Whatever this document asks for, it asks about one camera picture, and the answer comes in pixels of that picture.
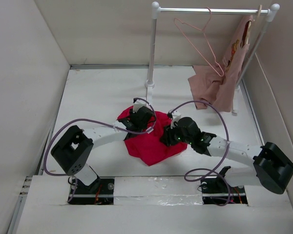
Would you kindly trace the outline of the red t shirt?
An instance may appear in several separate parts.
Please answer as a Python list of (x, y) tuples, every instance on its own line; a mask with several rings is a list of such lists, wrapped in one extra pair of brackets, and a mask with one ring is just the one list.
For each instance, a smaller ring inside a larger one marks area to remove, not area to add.
[(160, 142), (160, 138), (164, 133), (164, 127), (170, 125), (171, 120), (165, 113), (159, 111), (156, 112), (156, 117), (152, 117), (147, 125), (151, 127), (153, 125), (152, 122), (156, 121), (155, 127), (150, 133), (124, 140), (128, 154), (141, 159), (148, 166), (177, 155), (188, 147), (187, 144), (182, 142), (173, 146), (166, 146)]

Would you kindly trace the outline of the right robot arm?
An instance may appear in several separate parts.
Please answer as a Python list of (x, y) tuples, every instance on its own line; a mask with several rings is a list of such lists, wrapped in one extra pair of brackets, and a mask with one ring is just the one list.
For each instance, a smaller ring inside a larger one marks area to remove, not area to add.
[(262, 186), (275, 194), (283, 194), (293, 176), (293, 163), (274, 143), (263, 146), (243, 145), (202, 132), (190, 117), (183, 117), (164, 127), (160, 141), (166, 146), (186, 143), (202, 155), (221, 157), (244, 165), (224, 167), (216, 186), (222, 192), (237, 186)]

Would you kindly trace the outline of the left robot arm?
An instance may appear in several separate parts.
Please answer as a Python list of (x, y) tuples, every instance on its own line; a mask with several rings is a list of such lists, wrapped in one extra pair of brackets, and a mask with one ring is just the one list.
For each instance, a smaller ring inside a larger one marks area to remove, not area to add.
[(54, 145), (51, 155), (65, 174), (74, 178), (78, 189), (93, 194), (99, 189), (101, 178), (87, 164), (91, 151), (115, 141), (125, 141), (142, 135), (147, 131), (148, 124), (155, 120), (154, 111), (142, 106), (135, 111), (129, 110), (129, 116), (115, 121), (111, 127), (82, 130), (73, 125)]

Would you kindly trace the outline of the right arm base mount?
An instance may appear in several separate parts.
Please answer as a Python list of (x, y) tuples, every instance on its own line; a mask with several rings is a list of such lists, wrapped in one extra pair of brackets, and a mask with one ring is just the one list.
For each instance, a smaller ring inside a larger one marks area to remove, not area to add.
[(216, 174), (213, 173), (200, 181), (197, 190), (202, 193), (202, 201), (204, 205), (213, 204), (224, 206), (230, 196), (228, 205), (241, 204), (248, 205), (245, 188), (232, 187), (225, 184), (222, 178), (225, 178), (230, 166), (225, 166)]

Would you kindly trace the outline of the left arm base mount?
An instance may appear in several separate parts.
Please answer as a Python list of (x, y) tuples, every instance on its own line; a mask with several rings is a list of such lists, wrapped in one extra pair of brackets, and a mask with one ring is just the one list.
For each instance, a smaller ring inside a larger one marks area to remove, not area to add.
[(70, 185), (67, 203), (70, 205), (113, 205), (115, 178), (103, 177), (94, 185), (85, 186), (81, 181), (69, 177)]

